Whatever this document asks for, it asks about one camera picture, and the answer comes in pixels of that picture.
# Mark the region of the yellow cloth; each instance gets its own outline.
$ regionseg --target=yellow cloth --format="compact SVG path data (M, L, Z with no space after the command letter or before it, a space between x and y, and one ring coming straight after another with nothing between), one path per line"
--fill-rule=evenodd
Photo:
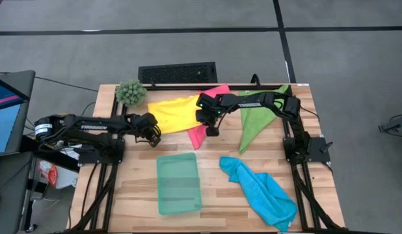
M199 95L181 97L168 101L158 101L148 104L148 111L152 113L162 133L176 133L201 125L196 121L195 111Z

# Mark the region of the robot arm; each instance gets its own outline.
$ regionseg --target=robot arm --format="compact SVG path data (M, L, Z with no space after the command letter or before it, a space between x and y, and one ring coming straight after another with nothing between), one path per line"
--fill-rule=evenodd
M249 96L219 94L215 97L200 94L196 105L202 108L196 112L196 120L208 126L209 137L219 135L219 126L215 127L215 124L218 118L223 118L226 113L230 114L240 108L268 108L289 122L294 135L292 148L295 153L307 155L310 152L310 135L304 130L299 115L301 101L296 97L275 92L261 92Z
M152 147L161 141L161 131L156 126L155 116L150 113L127 114L112 118L79 117L73 114L52 115L41 118L35 123L35 137L41 144L54 144L67 140L76 144L101 144L110 146L111 135L134 135L145 138ZM102 130L107 133L94 135L84 130Z

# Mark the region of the transparent container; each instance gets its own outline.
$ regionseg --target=transparent container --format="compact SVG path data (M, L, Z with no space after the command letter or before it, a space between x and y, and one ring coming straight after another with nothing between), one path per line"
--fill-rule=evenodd
M177 215L202 208L195 153L156 159L158 208L161 215Z

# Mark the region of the wooden tabletop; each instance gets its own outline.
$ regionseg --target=wooden tabletop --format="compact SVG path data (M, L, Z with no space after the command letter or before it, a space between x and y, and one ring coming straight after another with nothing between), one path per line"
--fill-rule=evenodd
M95 117L110 117L113 106L115 84L100 86ZM310 87L292 84L293 94L301 99L305 109L315 112ZM199 91L148 91L145 102L127 113L144 114L147 103L187 97ZM313 137L321 134L317 118L301 111L304 128ZM118 167L109 232L178 232L178 231L278 231L268 226L250 208L241 187L228 182L228 175L219 168L221 156L237 157L247 164L253 172L267 172L296 203L290 165L285 160L282 138L282 120L277 118L269 124L249 145L248 150L238 152L241 139L240 111L225 117L218 137L207 137L202 147L194 150L188 133L162 135L156 148L146 143L135 143L134 136L125 136L126 149L123 162ZM203 208L201 211L162 216L157 208L156 158L165 155L194 152L198 163ZM336 187L331 172L321 163L308 164L317 201L335 223L344 226L342 211L338 202ZM93 165L81 167L77 188L72 202L71 216L75 225L80 218L85 187ZM100 166L97 167L87 196L86 209L96 194ZM312 226L309 205L304 197L308 225ZM105 201L101 204L97 227L102 226ZM300 231L301 223L297 214L289 231Z

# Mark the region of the green spiky ball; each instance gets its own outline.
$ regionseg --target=green spiky ball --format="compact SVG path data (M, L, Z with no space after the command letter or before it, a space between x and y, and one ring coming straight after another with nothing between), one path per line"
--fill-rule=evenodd
M117 102L126 107L137 107L142 104L144 97L146 97L146 89L138 81L120 83L120 86L116 88Z

